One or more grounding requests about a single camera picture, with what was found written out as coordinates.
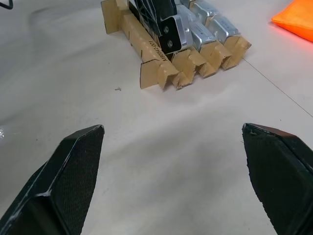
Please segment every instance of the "gray floor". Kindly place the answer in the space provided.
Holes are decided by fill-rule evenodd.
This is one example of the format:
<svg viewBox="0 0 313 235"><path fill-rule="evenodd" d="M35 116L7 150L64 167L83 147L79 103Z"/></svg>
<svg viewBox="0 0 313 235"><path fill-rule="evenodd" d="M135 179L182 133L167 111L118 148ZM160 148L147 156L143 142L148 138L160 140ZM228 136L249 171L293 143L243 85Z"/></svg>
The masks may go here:
<svg viewBox="0 0 313 235"><path fill-rule="evenodd" d="M276 127L313 147L313 44L269 23L289 0L211 2L253 46L238 67L178 92L140 90L140 58L123 33L105 34L100 1L0 9L0 215L63 137L103 124L84 235L276 234L241 127Z"/></svg>

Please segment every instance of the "orange fabric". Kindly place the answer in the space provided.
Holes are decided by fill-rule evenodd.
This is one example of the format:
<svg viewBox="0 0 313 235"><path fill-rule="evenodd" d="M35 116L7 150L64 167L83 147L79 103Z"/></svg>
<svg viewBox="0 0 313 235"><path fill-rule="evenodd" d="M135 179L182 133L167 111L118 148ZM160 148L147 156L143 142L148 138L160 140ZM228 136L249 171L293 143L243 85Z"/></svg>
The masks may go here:
<svg viewBox="0 0 313 235"><path fill-rule="evenodd" d="M272 22L313 42L313 0L294 0Z"/></svg>

